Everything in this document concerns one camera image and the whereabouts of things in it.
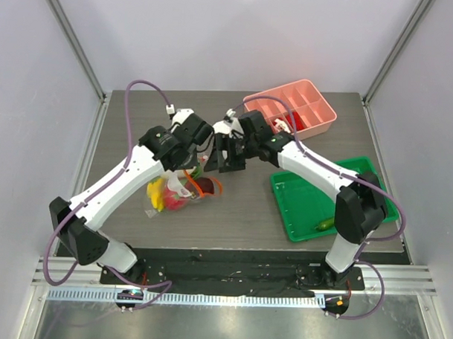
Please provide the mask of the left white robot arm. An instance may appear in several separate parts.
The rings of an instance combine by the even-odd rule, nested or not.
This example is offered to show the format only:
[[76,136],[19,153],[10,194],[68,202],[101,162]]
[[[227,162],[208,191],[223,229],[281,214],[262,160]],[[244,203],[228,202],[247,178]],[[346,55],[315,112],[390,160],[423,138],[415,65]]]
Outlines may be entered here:
[[109,216],[133,193],[161,176],[180,198],[193,194],[177,172],[197,165],[196,148],[210,136],[212,126],[191,109],[173,115],[169,128],[155,126],[129,148],[125,159],[90,188],[65,200],[56,197],[49,205],[54,232],[79,265],[100,264],[115,269],[129,285],[144,274],[136,252],[123,242],[101,233]]

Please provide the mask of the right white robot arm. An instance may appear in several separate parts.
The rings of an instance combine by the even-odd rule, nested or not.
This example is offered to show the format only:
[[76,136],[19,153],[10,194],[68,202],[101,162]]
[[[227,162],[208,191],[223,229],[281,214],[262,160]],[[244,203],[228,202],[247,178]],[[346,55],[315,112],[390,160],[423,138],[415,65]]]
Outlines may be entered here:
[[344,284],[364,241],[388,214],[377,176],[373,172],[359,174],[328,161],[296,136],[274,131],[259,111],[239,117],[228,110],[224,119],[214,124],[213,139],[206,171],[240,171],[249,158],[259,158],[300,176],[334,202],[337,235],[321,264],[321,281],[328,288]]

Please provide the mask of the white fake radish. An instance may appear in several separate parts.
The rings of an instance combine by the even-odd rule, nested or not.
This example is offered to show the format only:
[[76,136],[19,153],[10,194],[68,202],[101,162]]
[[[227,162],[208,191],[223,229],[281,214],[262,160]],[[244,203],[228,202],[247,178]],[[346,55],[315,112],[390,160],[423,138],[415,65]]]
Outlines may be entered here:
[[188,198],[190,196],[190,191],[180,182],[180,179],[176,174],[168,177],[167,188],[177,194],[180,198]]

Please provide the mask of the green fake chili pepper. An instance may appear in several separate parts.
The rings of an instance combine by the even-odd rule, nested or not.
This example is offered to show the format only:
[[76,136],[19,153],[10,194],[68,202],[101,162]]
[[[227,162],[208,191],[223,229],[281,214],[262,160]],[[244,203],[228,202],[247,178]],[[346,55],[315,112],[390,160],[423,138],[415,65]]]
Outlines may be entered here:
[[331,218],[328,218],[324,221],[317,223],[317,225],[315,226],[315,229],[317,231],[324,232],[324,231],[328,231],[328,230],[332,229],[334,226],[335,226],[335,220],[333,217],[331,217]]

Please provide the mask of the dark red fake food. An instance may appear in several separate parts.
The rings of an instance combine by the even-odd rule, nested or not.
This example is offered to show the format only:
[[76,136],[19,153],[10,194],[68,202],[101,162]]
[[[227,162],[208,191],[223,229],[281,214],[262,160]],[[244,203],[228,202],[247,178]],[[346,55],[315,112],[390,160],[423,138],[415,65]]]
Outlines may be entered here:
[[222,193],[221,184],[215,178],[199,177],[195,182],[204,196]]

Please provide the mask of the clear orange zip top bag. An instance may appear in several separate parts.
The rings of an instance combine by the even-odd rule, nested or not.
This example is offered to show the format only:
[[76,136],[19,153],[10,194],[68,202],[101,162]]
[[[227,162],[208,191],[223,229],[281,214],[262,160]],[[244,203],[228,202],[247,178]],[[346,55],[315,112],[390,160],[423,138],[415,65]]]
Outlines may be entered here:
[[201,154],[197,158],[199,162],[194,168],[163,172],[160,177],[147,183],[143,205],[148,217],[182,210],[207,197],[222,195],[222,183],[213,176],[206,176],[203,171],[207,155]]

